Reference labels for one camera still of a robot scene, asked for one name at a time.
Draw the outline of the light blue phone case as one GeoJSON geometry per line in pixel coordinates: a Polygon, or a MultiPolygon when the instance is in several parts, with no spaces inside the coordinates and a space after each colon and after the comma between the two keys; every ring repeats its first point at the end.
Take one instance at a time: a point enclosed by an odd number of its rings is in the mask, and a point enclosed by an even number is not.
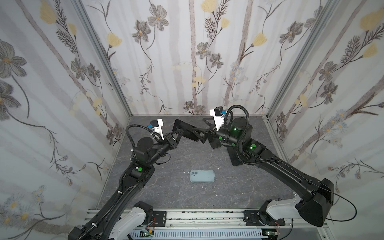
{"type": "Polygon", "coordinates": [[[213,183],[215,181],[215,172],[213,170],[192,170],[190,172],[190,181],[192,183],[213,183]]]}

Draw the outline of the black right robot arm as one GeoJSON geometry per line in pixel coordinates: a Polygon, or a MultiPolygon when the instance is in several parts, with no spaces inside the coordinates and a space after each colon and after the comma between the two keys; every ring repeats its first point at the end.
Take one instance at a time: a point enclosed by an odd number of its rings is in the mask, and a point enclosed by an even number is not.
{"type": "Polygon", "coordinates": [[[227,111],[217,107],[211,111],[214,123],[207,122],[207,129],[189,127],[199,140],[213,145],[225,144],[231,160],[243,165],[256,166],[291,188],[295,197],[288,200],[267,200],[258,211],[257,221],[270,225],[280,219],[301,218],[308,224],[321,227],[329,219],[334,205],[334,184],[324,178],[311,177],[281,160],[265,145],[252,139],[250,115],[241,105],[227,111]]]}

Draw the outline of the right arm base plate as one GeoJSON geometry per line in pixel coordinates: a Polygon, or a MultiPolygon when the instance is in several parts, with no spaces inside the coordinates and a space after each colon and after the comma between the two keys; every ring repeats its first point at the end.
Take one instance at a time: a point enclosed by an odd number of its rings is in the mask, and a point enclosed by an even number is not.
{"type": "Polygon", "coordinates": [[[243,221],[246,223],[247,227],[277,227],[277,226],[285,226],[286,222],[284,219],[274,220],[270,217],[266,212],[259,212],[258,210],[254,211],[243,211],[244,218],[243,221]]]}

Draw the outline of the black phone purple edge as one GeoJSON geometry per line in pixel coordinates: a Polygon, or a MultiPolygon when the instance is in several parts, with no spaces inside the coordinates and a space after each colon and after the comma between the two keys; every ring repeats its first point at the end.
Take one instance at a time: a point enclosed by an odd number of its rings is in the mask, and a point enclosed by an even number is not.
{"type": "Polygon", "coordinates": [[[192,141],[195,141],[195,142],[202,142],[203,136],[197,135],[196,133],[194,133],[192,131],[192,128],[197,128],[197,127],[190,125],[190,124],[188,124],[184,121],[181,121],[179,119],[175,120],[174,126],[173,126],[173,130],[176,130],[176,129],[183,129],[184,130],[183,137],[190,139],[192,141]]]}

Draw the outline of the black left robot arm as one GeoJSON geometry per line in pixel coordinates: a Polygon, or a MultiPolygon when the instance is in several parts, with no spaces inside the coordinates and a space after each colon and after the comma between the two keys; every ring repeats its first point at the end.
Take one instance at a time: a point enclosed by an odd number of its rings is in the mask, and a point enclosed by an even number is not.
{"type": "Polygon", "coordinates": [[[144,127],[144,130],[155,137],[144,137],[136,143],[132,135],[126,133],[133,153],[130,165],[118,181],[117,190],[89,222],[82,228],[71,230],[69,240],[124,240],[136,227],[155,222],[153,207],[144,202],[135,204],[127,215],[123,213],[154,174],[154,164],[165,157],[168,151],[177,148],[184,131],[177,129],[162,137],[149,127],[144,127]]]}

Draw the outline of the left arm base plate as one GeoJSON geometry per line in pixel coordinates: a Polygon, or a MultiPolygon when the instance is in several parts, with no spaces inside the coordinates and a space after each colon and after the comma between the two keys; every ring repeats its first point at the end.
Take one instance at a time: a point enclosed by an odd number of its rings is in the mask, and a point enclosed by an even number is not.
{"type": "Polygon", "coordinates": [[[149,227],[165,227],[167,221],[167,212],[166,211],[154,211],[151,212],[151,215],[148,215],[144,226],[149,227]]]}

